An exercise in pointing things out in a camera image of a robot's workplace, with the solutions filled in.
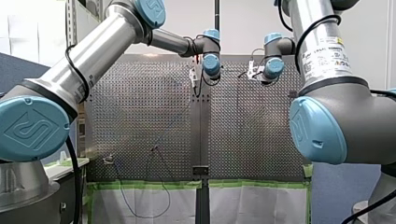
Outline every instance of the metal frame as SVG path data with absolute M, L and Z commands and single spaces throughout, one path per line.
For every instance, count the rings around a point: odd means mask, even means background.
M 67 46 L 77 44 L 78 39 L 76 0 L 66 1 L 66 37 Z

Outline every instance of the label sticker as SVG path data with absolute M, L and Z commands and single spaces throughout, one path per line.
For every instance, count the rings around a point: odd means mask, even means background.
M 335 36 L 327 36 L 325 38 L 321 38 L 319 40 L 320 43 L 325 43 L 325 44 L 341 44 L 344 45 L 343 39 L 340 37 L 335 37 Z
M 312 77 L 323 77 L 334 74 L 334 71 L 348 72 L 352 75 L 346 50 L 338 37 L 321 39 L 316 49 L 303 54 L 303 68 L 305 81 Z

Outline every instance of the metal pole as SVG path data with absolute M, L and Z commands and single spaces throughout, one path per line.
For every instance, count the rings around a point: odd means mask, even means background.
M 215 29 L 220 31 L 220 0 L 215 0 Z

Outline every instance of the blue joint cap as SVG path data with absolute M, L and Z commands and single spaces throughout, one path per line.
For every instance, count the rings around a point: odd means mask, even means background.
M 0 103 L 0 159 L 36 161 L 48 157 L 69 135 L 66 112 L 49 99 L 19 96 Z
M 271 33 L 264 38 L 264 45 L 269 44 L 270 42 L 282 38 L 281 33 Z
M 209 30 L 205 30 L 203 33 L 204 36 L 208 36 L 208 37 L 212 37 L 215 38 L 217 40 L 220 40 L 220 33 L 218 30 L 216 29 L 209 29 Z
M 311 161 L 340 164 L 347 159 L 347 142 L 336 119 L 319 101 L 299 97 L 290 107 L 294 145 Z
M 218 56 L 214 54 L 206 54 L 203 63 L 206 74 L 210 77 L 217 75 L 220 71 L 220 61 Z
M 269 79 L 276 79 L 282 75 L 285 63 L 280 58 L 272 58 L 266 64 L 264 68 L 264 75 Z
M 149 27 L 158 29 L 165 23 L 166 12 L 163 0 L 134 0 L 139 15 Z

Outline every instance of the pegboard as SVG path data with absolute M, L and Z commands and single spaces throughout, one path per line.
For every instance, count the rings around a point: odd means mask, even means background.
M 264 87 L 246 76 L 237 78 L 247 69 L 248 57 L 241 58 L 222 58 L 226 75 L 212 89 L 210 177 L 301 181 L 306 161 L 289 128 L 290 92 L 302 87 L 293 59 L 284 57 L 283 75 Z
M 210 178 L 302 180 L 304 159 L 288 124 L 290 91 L 301 87 L 292 59 L 272 87 L 237 78 L 248 56 L 221 59 L 221 82 L 210 96 Z M 124 55 L 99 81 L 87 103 L 89 181 L 117 178 L 103 162 L 110 154 L 124 179 L 192 179 L 189 65 L 176 55 Z M 161 155 L 154 150 L 150 164 L 155 146 Z
M 87 106 L 89 180 L 191 179 L 189 63 L 123 56 L 92 90 Z

